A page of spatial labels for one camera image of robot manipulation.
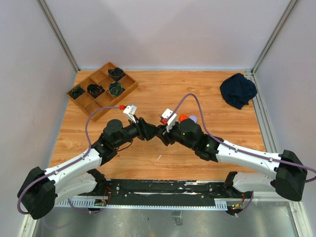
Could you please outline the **wooden compartment tray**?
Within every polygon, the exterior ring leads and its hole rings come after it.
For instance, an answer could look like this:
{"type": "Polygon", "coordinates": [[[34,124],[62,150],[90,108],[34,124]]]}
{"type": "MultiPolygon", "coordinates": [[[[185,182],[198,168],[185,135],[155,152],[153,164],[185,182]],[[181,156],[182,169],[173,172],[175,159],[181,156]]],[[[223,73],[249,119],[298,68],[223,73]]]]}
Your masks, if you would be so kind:
{"type": "Polygon", "coordinates": [[[120,104],[138,86],[123,69],[108,62],[73,86],[67,95],[92,121],[99,120],[110,109],[124,110],[120,104]]]}

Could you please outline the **black dotted rolled tie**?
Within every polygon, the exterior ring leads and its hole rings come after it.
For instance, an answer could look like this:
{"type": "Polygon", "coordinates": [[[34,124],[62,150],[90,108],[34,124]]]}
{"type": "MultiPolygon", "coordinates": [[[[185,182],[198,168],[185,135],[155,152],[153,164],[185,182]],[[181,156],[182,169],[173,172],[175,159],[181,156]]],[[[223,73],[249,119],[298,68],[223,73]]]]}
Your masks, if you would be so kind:
{"type": "Polygon", "coordinates": [[[114,81],[119,81],[125,76],[125,72],[123,71],[123,69],[116,67],[114,69],[108,69],[108,75],[114,81]]]}

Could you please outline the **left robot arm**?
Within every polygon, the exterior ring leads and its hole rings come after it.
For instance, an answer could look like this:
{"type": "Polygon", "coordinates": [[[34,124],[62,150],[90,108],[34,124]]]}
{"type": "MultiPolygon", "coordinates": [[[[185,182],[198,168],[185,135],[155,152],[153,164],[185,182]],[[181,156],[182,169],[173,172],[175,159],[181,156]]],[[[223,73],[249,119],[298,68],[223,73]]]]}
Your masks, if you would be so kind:
{"type": "Polygon", "coordinates": [[[118,154],[118,148],[135,138],[149,141],[158,127],[143,118],[124,127],[118,119],[109,121],[99,139],[88,149],[57,166],[33,168],[18,191],[17,209],[36,220],[47,215],[55,205],[82,193],[101,195],[106,183],[93,172],[118,154]]]}

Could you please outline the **black orange rolled tie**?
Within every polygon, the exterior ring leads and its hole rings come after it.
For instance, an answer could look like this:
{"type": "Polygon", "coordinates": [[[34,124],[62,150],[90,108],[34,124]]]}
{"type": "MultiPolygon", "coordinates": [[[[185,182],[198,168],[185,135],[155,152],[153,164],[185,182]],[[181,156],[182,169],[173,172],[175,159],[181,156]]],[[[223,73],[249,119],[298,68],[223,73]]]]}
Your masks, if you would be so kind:
{"type": "Polygon", "coordinates": [[[97,98],[100,94],[104,92],[104,88],[98,84],[90,84],[87,87],[87,92],[93,97],[97,98]]]}

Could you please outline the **dark green rolled tie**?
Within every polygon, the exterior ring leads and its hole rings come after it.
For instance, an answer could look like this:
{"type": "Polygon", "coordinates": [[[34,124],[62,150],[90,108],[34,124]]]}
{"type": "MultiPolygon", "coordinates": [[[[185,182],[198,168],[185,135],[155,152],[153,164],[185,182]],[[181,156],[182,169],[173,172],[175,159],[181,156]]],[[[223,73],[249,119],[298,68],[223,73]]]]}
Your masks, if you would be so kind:
{"type": "Polygon", "coordinates": [[[74,87],[72,90],[68,92],[68,95],[73,99],[77,99],[82,94],[84,94],[84,90],[81,88],[80,85],[77,85],[76,87],[74,87]]]}

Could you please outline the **dark blue crumpled cloth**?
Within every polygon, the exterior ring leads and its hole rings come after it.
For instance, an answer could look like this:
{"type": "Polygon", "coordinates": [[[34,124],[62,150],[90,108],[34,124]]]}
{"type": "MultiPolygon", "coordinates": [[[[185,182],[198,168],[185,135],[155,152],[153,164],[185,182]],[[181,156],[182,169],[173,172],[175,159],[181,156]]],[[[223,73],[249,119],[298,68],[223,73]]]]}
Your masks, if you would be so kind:
{"type": "Polygon", "coordinates": [[[224,80],[220,85],[220,91],[225,102],[239,110],[249,105],[249,101],[258,93],[255,84],[241,73],[224,80]]]}

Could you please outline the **black yellow rolled tie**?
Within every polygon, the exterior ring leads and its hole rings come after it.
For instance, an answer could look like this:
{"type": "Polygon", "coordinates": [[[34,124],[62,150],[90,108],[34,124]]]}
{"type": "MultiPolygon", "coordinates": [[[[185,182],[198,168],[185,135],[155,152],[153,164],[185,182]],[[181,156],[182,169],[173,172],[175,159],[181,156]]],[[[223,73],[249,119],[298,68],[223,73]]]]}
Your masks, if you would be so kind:
{"type": "Polygon", "coordinates": [[[119,83],[118,81],[115,81],[109,85],[108,92],[113,97],[118,97],[124,92],[124,88],[121,83],[119,83]]]}

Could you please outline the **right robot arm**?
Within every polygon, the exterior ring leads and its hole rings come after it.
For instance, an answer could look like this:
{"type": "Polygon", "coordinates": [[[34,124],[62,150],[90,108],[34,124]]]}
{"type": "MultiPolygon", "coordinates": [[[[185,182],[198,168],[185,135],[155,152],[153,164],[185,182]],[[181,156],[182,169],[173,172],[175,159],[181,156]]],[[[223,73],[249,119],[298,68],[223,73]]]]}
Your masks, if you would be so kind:
{"type": "Polygon", "coordinates": [[[307,179],[307,169],[296,154],[284,150],[282,154],[257,151],[203,133],[201,126],[191,119],[158,126],[157,137],[166,145],[175,142],[191,149],[205,161],[226,162],[256,170],[255,178],[231,172],[224,184],[224,193],[231,198],[240,192],[275,191],[279,196],[301,201],[307,179]]]}

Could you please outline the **orange earbud charging case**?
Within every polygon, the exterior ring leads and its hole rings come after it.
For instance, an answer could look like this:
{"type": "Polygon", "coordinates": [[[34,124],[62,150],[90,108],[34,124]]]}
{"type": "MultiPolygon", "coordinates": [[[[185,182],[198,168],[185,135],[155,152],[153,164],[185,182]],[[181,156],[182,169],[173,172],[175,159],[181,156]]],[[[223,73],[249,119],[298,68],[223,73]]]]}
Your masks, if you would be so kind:
{"type": "Polygon", "coordinates": [[[187,115],[182,114],[182,115],[179,116],[179,121],[182,122],[182,121],[184,121],[184,120],[186,120],[186,119],[188,119],[188,118],[189,118],[189,117],[188,117],[187,115]]]}

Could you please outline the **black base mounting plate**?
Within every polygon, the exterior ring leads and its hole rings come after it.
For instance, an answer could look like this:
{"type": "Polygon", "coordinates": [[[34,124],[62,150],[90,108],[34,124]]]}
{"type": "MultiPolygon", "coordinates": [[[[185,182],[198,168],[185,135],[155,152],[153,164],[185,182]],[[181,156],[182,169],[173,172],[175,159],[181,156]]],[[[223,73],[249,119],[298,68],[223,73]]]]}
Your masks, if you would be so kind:
{"type": "Polygon", "coordinates": [[[216,198],[250,198],[224,182],[198,180],[128,180],[112,179],[102,181],[91,192],[81,196],[108,197],[108,205],[131,205],[149,207],[205,207],[213,206],[216,198]]]}

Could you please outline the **aluminium frame rail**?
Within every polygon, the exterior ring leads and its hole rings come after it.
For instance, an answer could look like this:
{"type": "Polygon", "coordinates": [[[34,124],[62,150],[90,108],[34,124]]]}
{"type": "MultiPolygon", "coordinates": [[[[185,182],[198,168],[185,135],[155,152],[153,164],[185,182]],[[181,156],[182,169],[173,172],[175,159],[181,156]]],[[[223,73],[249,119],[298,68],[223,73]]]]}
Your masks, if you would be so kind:
{"type": "Polygon", "coordinates": [[[22,237],[312,237],[305,208],[225,181],[100,179],[96,191],[37,209],[22,237]]]}

